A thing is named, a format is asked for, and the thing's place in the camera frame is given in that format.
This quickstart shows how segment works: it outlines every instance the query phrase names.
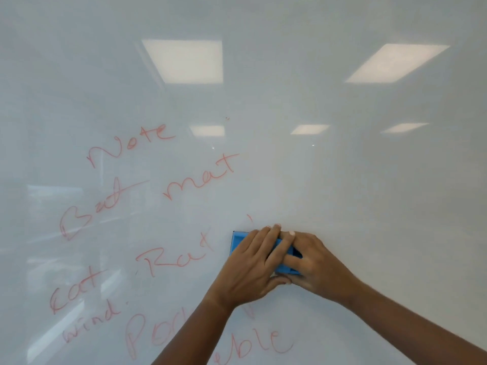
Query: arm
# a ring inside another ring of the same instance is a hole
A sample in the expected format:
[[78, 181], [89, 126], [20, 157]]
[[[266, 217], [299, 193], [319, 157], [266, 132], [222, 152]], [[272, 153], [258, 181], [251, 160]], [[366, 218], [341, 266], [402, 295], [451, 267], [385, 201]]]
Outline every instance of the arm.
[[303, 258], [284, 257], [284, 264], [302, 274], [288, 275], [294, 284], [351, 310], [415, 363], [487, 363], [484, 350], [362, 283], [315, 235], [296, 233], [294, 245]]
[[237, 306], [264, 297], [280, 284], [291, 283], [283, 276], [271, 277], [295, 236], [294, 232], [286, 233], [271, 253], [280, 231], [281, 226], [276, 224], [247, 235], [227, 259], [196, 310], [152, 365], [206, 364]]

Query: whiteboard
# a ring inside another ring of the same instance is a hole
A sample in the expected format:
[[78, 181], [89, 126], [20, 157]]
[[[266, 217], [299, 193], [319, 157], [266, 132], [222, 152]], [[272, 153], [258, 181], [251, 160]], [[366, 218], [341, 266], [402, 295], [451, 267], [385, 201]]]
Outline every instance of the whiteboard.
[[[485, 0], [0, 6], [1, 363], [149, 365], [275, 222], [487, 348]], [[225, 362], [410, 363], [295, 286]]]

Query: whiteboard eraser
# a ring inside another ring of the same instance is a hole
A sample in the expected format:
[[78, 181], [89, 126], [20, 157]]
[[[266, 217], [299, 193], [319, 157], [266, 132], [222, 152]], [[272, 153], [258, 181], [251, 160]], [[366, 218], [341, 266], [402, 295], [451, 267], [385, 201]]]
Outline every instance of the whiteboard eraser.
[[[230, 254], [232, 254], [233, 250], [237, 248], [237, 246], [242, 242], [242, 240], [247, 236], [248, 232], [233, 232], [232, 235], [232, 245], [230, 246]], [[274, 243], [274, 246], [272, 247], [272, 250], [274, 250], [277, 245], [281, 243], [282, 239], [276, 239], [276, 242]], [[287, 253], [292, 256], [296, 256], [297, 258], [302, 258], [303, 256], [301, 253], [296, 250], [293, 246], [289, 247], [289, 250], [287, 250]], [[291, 269], [284, 264], [280, 264], [275, 272], [280, 272], [280, 273], [286, 273], [286, 274], [300, 274], [299, 271]]]

